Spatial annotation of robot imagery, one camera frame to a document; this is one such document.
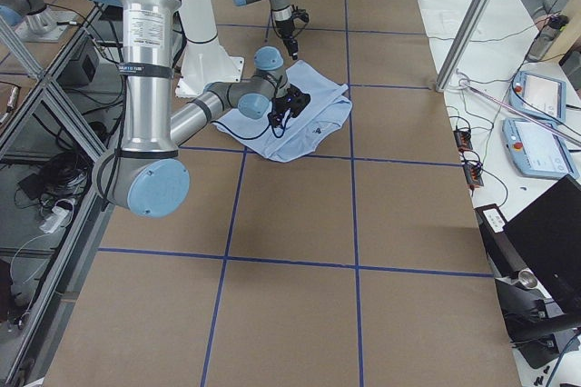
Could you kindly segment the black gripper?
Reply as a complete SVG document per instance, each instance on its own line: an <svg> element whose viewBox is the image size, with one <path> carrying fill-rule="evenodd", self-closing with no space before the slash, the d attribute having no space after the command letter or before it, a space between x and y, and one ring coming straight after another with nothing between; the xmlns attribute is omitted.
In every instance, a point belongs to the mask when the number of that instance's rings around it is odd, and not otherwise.
<svg viewBox="0 0 581 387"><path fill-rule="evenodd" d="M272 109L268 115L269 124L272 128L278 128L280 126L280 129L286 129L287 124L291 119L290 115L286 116L284 119L285 114L290 112L285 102L286 94L281 97L276 97L272 101Z"/></svg>
<svg viewBox="0 0 581 387"><path fill-rule="evenodd" d="M287 52L290 54L294 61L298 60L299 44L294 35L296 29L294 20L292 18L285 20L275 20L274 24Z"/></svg>

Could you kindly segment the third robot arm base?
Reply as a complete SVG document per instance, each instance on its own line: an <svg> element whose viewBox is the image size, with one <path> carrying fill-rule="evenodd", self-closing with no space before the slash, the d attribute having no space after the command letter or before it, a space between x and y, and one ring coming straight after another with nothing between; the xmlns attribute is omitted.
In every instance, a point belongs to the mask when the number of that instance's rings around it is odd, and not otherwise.
<svg viewBox="0 0 581 387"><path fill-rule="evenodd" d="M1 0L1 16L24 42L56 43L77 21L77 13L58 11L45 0Z"/></svg>

